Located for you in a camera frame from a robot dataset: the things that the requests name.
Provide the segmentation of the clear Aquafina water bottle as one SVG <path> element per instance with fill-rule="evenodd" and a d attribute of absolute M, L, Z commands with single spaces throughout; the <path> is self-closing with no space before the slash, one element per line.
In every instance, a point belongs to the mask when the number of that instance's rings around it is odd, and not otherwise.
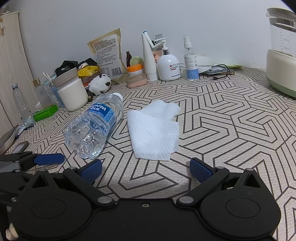
<path fill-rule="evenodd" d="M 96 159 L 107 137 L 123 116 L 123 96 L 105 93 L 64 130 L 66 146 L 82 159 Z"/>

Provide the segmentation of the white paper towel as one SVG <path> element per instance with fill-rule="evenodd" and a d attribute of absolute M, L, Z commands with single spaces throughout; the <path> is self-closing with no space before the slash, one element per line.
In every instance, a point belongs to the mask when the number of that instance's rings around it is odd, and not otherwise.
<path fill-rule="evenodd" d="M 157 99 L 141 110 L 127 112 L 128 131 L 136 158 L 170 160 L 179 146 L 179 124 L 173 121 L 179 111 L 176 103 Z"/>

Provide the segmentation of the silver laptop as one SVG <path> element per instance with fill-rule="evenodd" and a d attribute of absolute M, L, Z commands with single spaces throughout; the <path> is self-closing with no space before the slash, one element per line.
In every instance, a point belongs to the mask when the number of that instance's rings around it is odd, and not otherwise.
<path fill-rule="evenodd" d="M 0 155 L 3 155 L 13 144 L 16 137 L 16 129 L 19 125 L 14 126 L 6 132 L 0 139 Z"/>

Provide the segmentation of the upright empty plastic bottle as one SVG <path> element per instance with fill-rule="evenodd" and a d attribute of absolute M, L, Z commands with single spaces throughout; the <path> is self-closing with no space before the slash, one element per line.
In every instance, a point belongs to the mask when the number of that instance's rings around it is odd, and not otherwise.
<path fill-rule="evenodd" d="M 21 120 L 25 128 L 30 128 L 34 126 L 35 119 L 23 95 L 22 90 L 18 87 L 17 83 L 13 83 L 11 87 L 13 89 L 13 97 L 16 104 L 16 109 L 18 110 L 18 113 L 21 117 Z"/>

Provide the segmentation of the green small box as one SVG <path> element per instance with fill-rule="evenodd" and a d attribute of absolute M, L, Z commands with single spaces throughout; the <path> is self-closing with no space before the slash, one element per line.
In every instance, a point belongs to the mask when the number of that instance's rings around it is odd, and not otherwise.
<path fill-rule="evenodd" d="M 43 119 L 46 119 L 53 114 L 55 114 L 58 111 L 58 107 L 56 105 L 52 105 L 46 109 L 40 110 L 33 114 L 35 121 L 41 121 Z"/>

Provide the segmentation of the white cylindrical cup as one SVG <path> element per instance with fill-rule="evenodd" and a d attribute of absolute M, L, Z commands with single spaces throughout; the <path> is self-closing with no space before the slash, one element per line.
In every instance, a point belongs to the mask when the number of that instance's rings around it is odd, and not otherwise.
<path fill-rule="evenodd" d="M 57 93 L 67 111 L 76 111 L 88 102 L 88 94 L 78 77 L 60 88 Z"/>

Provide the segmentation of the small panda plush toy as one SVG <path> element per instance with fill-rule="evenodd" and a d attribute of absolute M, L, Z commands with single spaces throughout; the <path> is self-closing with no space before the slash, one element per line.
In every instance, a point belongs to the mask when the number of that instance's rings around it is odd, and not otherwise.
<path fill-rule="evenodd" d="M 105 74 L 100 74 L 93 78 L 88 86 L 88 101 L 91 102 L 93 97 L 104 94 L 110 89 L 111 79 Z"/>

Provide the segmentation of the black hair brush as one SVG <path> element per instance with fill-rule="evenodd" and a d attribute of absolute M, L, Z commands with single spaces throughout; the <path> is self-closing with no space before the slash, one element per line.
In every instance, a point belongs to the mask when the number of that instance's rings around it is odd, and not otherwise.
<path fill-rule="evenodd" d="M 54 72 L 55 72 L 56 76 L 58 77 L 73 68 L 77 68 L 77 65 L 78 65 L 77 61 L 64 60 L 63 63 L 59 67 L 55 68 Z"/>

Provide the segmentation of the pink cosmetic jar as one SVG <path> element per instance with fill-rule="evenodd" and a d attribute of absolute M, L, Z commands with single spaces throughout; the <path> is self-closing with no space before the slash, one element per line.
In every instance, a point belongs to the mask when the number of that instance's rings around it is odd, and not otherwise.
<path fill-rule="evenodd" d="M 129 76 L 126 80 L 128 88 L 135 88 L 147 84 L 147 76 L 144 73 Z"/>

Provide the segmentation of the white face mask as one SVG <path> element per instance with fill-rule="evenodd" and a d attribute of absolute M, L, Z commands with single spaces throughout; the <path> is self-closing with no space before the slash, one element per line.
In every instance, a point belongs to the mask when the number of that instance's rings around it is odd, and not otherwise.
<path fill-rule="evenodd" d="M 204 73 L 216 65 L 214 60 L 207 55 L 197 55 L 198 71 L 199 74 Z"/>

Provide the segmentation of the white pump lotion bottle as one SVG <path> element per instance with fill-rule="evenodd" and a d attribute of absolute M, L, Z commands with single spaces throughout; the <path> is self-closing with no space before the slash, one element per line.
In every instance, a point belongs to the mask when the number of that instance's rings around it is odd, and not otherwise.
<path fill-rule="evenodd" d="M 157 61 L 159 78 L 162 81 L 173 81 L 181 77 L 180 63 L 167 47 L 166 40 L 161 40 L 162 56 Z"/>

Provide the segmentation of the orange lid jar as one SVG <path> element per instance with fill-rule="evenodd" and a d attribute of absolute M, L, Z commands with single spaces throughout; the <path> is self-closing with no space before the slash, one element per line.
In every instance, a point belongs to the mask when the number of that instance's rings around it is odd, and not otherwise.
<path fill-rule="evenodd" d="M 126 68 L 126 70 L 128 72 L 128 76 L 142 74 L 142 73 L 144 73 L 144 65 L 143 64 L 135 64 L 132 66 L 128 66 Z"/>

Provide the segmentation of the clear spray bottle blue label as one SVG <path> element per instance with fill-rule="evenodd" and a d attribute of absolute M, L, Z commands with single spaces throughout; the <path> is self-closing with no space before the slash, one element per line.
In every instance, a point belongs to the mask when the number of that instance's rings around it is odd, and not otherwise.
<path fill-rule="evenodd" d="M 197 55 L 195 50 L 192 48 L 191 41 L 188 36 L 183 37 L 184 41 L 184 63 L 186 69 L 186 75 L 188 80 L 197 80 L 199 79 L 199 70 L 197 63 Z"/>

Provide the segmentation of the kraft paper food pouch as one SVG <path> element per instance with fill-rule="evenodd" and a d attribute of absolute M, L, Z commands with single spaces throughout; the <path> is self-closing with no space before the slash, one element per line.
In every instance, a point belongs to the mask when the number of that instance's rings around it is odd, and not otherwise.
<path fill-rule="evenodd" d="M 113 84 L 125 82 L 128 76 L 122 61 L 120 44 L 120 28 L 87 43 L 100 68 L 100 73 L 106 74 Z"/>

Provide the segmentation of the pink cup with toothbrushes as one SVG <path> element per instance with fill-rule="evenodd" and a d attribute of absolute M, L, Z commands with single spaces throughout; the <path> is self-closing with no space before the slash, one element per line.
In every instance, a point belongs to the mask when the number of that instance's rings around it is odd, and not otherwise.
<path fill-rule="evenodd" d="M 155 62 L 159 60 L 159 58 L 162 56 L 162 40 L 165 40 L 165 37 L 163 37 L 162 34 L 155 35 L 155 39 L 152 40 L 152 43 L 154 44 L 154 47 L 151 47 L 152 53 L 154 55 Z"/>

